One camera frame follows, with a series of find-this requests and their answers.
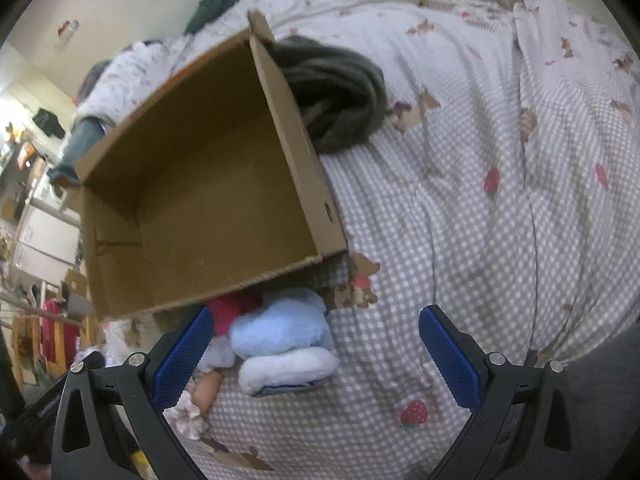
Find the peach soft tube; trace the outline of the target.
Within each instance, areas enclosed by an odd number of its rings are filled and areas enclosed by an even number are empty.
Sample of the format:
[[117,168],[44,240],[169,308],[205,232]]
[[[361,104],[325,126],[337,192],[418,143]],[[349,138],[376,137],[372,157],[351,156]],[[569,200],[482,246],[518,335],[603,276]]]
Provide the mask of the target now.
[[206,414],[215,403],[222,383],[222,374],[211,370],[203,374],[192,392],[192,402],[202,414]]

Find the white sock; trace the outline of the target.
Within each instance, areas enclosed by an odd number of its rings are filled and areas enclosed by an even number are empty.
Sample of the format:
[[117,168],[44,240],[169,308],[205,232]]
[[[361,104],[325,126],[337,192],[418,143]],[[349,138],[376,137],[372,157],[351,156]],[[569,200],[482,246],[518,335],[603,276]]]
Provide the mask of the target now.
[[209,341],[198,361],[198,369],[202,373],[225,370],[234,365],[235,359],[236,355],[232,350],[230,339],[227,336],[215,336]]

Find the pink round soft toy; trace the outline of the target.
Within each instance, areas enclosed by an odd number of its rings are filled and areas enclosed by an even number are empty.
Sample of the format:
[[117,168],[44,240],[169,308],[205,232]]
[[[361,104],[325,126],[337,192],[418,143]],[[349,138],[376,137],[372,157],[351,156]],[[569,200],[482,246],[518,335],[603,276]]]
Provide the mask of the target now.
[[212,312],[214,335],[217,337],[227,336],[236,318],[257,310],[261,305],[262,298],[252,292],[230,292],[205,303],[205,307]]

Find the light blue fluffy sock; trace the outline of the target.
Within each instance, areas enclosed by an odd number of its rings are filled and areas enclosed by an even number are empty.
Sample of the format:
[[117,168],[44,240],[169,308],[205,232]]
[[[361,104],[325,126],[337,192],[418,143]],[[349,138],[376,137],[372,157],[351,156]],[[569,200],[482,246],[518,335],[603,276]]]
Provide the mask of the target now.
[[247,396],[311,389],[338,367],[326,305],[309,288],[265,292],[260,309],[232,322],[229,339]]

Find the grey trouser leg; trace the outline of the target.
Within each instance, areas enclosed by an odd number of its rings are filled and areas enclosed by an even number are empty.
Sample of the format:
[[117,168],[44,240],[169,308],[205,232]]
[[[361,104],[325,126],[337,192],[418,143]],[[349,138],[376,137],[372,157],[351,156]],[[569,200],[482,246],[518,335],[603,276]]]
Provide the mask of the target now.
[[568,364],[586,479],[639,477],[639,325]]

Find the white kitchen cabinet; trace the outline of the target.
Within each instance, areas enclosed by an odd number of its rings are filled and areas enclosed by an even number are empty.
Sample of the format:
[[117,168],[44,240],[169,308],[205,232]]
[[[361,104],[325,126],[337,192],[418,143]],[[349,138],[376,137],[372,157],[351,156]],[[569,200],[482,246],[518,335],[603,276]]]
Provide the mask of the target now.
[[21,270],[30,270],[30,260],[46,257],[77,266],[80,242],[79,220],[64,214],[41,200],[32,200],[23,211],[15,233],[12,264]]

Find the checkered dog print duvet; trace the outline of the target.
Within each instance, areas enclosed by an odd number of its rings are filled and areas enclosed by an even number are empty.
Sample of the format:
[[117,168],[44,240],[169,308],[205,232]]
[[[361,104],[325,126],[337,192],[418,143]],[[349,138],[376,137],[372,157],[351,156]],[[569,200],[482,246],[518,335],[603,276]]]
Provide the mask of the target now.
[[113,128],[245,26],[355,50],[383,72],[388,115],[321,159],[345,257],[304,282],[372,302],[330,313],[341,365],[318,389],[253,399],[224,375],[196,451],[221,479],[416,479],[468,419],[418,334],[439,304],[515,363],[571,361],[639,314],[639,60],[565,0],[240,0],[193,36],[114,59],[78,110]]

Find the brown cardboard box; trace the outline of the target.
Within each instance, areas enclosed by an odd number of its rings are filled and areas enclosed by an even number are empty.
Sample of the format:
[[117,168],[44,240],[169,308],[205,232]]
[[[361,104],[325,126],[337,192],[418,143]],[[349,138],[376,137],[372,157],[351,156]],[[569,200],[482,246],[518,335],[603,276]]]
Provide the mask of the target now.
[[77,163],[93,307],[198,304],[347,247],[326,174],[258,11]]

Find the dark grey folded clothes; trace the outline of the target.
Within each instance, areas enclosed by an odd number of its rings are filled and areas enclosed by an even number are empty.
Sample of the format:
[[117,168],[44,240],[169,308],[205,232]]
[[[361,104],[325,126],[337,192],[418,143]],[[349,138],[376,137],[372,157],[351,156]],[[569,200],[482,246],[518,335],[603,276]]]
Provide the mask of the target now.
[[275,41],[267,50],[292,90],[317,153],[347,150],[382,127],[385,79],[368,58],[303,36]]

